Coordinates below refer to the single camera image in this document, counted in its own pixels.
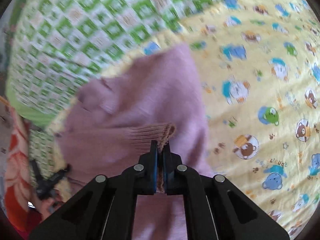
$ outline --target silver screw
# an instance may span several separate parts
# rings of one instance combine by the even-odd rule
[[[177,169],[178,169],[178,171],[186,171],[187,170],[187,166],[183,165],[183,164],[180,164],[180,165],[178,165]]]
[[[137,164],[133,168],[135,171],[143,171],[144,166],[142,164]]]
[[[214,177],[217,182],[224,182],[226,179],[223,175],[217,175]]]
[[[98,175],[98,176],[96,177],[96,182],[101,183],[101,182],[104,182],[106,179],[107,179],[106,176],[104,176],[104,175]]]

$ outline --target purple cloth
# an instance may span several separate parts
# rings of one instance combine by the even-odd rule
[[[57,138],[72,182],[84,185],[135,165],[152,139],[179,154],[185,165],[211,176],[205,162],[207,123],[201,85],[186,44],[138,58],[123,75],[92,80]],[[187,239],[180,196],[139,196],[133,239]]]

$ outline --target yellow blanket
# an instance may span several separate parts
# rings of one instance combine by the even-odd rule
[[[103,75],[122,73],[135,57],[190,44],[210,128],[208,162],[293,239],[320,198],[318,20],[305,0],[223,0],[180,25]],[[60,130],[65,115],[48,131]]]

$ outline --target pink garment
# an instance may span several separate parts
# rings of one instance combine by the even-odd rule
[[[186,44],[138,58],[116,78],[89,82],[78,99],[57,138],[72,165],[71,182],[84,185],[98,174],[120,174],[149,151],[151,140],[165,143],[172,124],[171,151],[211,175],[201,86]],[[139,196],[133,239],[187,239],[182,197]]]

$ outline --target star print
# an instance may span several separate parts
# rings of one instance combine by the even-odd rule
[[[285,142],[285,143],[283,144],[283,148],[286,150],[288,147],[289,147],[289,145],[287,144],[287,142]]]

